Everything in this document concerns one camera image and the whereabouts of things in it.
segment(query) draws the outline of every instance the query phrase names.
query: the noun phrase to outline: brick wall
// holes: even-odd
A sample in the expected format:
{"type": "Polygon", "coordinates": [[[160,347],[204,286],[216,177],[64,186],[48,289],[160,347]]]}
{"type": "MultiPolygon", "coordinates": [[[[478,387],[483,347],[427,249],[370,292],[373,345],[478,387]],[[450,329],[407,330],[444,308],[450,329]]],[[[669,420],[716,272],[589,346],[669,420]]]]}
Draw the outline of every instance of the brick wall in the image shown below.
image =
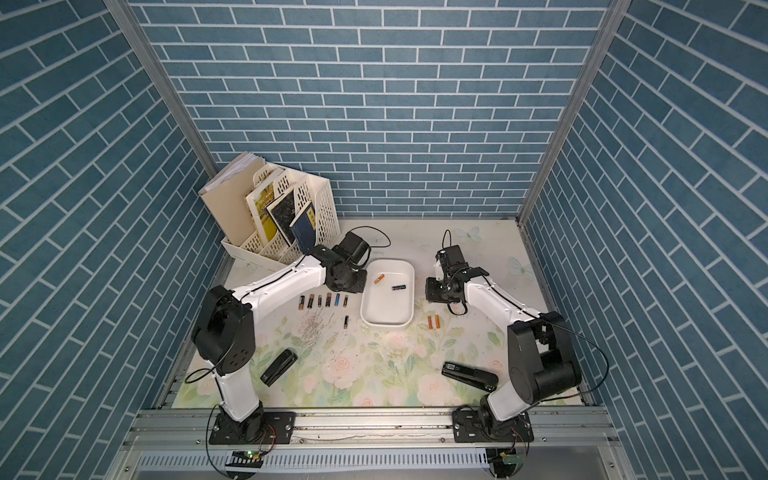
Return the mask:
{"type": "Polygon", "coordinates": [[[220,162],[328,177],[342,216],[502,217],[608,0],[257,3],[131,2],[220,162]]]}
{"type": "Polygon", "coordinates": [[[166,379],[221,234],[101,0],[0,11],[0,478],[90,478],[166,379]]]}
{"type": "Polygon", "coordinates": [[[634,0],[528,226],[640,478],[768,478],[767,6],[634,0]]]}

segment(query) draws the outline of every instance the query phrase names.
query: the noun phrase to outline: white plastic tray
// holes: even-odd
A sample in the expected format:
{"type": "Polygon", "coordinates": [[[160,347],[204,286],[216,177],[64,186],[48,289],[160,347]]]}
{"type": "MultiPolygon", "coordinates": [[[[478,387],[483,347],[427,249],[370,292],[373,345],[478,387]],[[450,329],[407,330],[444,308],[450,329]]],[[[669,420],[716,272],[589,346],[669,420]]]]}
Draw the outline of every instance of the white plastic tray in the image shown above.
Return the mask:
{"type": "Polygon", "coordinates": [[[379,259],[369,263],[366,270],[368,278],[360,304],[362,321],[371,327],[405,329],[413,319],[413,265],[404,260],[379,259]],[[384,278],[374,284],[382,273],[384,278]],[[395,285],[406,288],[392,290],[395,285]]]}

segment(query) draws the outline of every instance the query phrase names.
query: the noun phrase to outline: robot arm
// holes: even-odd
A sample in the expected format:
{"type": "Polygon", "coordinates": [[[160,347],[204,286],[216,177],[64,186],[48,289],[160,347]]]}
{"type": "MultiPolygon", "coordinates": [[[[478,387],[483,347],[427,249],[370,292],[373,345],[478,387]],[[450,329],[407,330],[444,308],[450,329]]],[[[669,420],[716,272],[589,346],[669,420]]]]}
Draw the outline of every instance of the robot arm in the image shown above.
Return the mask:
{"type": "Polygon", "coordinates": [[[557,312],[542,313],[515,299],[488,277],[488,272],[470,267],[461,248],[453,245],[437,253],[436,277],[426,282],[429,302],[461,303],[479,308],[507,332],[510,383],[481,400],[489,436],[501,431],[505,422],[549,396],[581,383],[573,344],[557,312]],[[547,345],[540,353],[536,341],[547,345]]]}
{"type": "Polygon", "coordinates": [[[256,350],[255,325],[314,286],[362,292],[366,271],[357,263],[369,248],[360,237],[347,233],[334,248],[318,245],[266,278],[234,290],[215,286],[206,294],[192,329],[192,341],[214,375],[222,410],[233,421],[245,421],[260,407],[248,371],[248,361],[256,350]]]}

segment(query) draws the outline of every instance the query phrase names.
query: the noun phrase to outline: floral tablecloth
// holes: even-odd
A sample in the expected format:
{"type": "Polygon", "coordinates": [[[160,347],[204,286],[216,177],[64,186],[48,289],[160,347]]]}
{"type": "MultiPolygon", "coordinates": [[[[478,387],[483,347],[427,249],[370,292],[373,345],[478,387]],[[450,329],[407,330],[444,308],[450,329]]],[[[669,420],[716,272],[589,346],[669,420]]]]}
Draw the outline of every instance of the floral tablecloth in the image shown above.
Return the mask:
{"type": "MultiPolygon", "coordinates": [[[[371,224],[387,232],[392,246],[375,249],[375,258],[409,261],[415,269],[414,317],[407,329],[388,331],[369,328],[360,318],[361,295],[349,295],[343,307],[298,310],[295,301],[261,319],[256,330],[256,352],[249,369],[253,388],[265,406],[456,406],[475,405],[484,393],[440,374],[446,360],[490,370],[500,382],[508,381],[506,335],[477,309],[454,316],[445,305],[428,303],[423,296],[427,276],[434,275],[435,252],[442,232],[452,231],[453,241],[462,246],[465,259],[482,266],[512,295],[540,310],[546,310],[541,291],[531,271],[519,232],[512,221],[477,220],[377,220],[342,222],[342,231],[371,224]],[[349,326],[344,329],[344,318],[349,326]],[[427,317],[432,316],[430,329],[427,317]],[[436,328],[436,316],[440,328],[436,328]],[[285,348],[299,359],[271,387],[259,377],[285,348]]],[[[373,230],[357,230],[371,244],[382,244],[373,230]]],[[[238,264],[225,285],[228,288],[253,282],[265,273],[256,267],[238,264]]],[[[325,299],[325,287],[305,292],[325,299]]],[[[188,371],[204,366],[195,353],[188,371]]],[[[174,408],[212,407],[220,399],[213,376],[182,385],[174,408]]],[[[580,403],[579,398],[564,404],[580,403]]]]}

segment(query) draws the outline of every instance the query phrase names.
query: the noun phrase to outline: book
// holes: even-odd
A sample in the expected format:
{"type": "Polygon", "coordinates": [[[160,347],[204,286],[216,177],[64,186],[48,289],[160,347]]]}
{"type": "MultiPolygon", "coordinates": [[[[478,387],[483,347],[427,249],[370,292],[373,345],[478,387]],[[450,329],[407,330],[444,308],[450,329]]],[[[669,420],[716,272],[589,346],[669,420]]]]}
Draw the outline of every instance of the book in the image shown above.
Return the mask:
{"type": "Polygon", "coordinates": [[[312,202],[309,202],[290,224],[290,231],[296,238],[301,253],[306,255],[315,247],[317,243],[316,230],[315,207],[312,202]]]}
{"type": "Polygon", "coordinates": [[[283,173],[282,168],[275,168],[271,165],[264,166],[264,169],[268,168],[272,169],[271,173],[268,170],[259,171],[254,176],[254,178],[264,178],[265,176],[266,178],[259,182],[256,188],[245,197],[250,215],[256,224],[256,232],[258,232],[263,246],[266,246],[277,233],[277,225],[269,212],[266,211],[266,207],[275,200],[274,182],[283,173]]]}
{"type": "Polygon", "coordinates": [[[262,157],[243,153],[199,190],[200,198],[228,242],[236,247],[248,240],[256,229],[243,198],[253,190],[253,175],[261,171],[264,164],[262,157]]]}
{"type": "Polygon", "coordinates": [[[277,226],[277,231],[283,236],[290,247],[296,239],[290,231],[290,223],[296,218],[296,206],[293,200],[293,186],[266,206],[272,220],[277,226]]]}

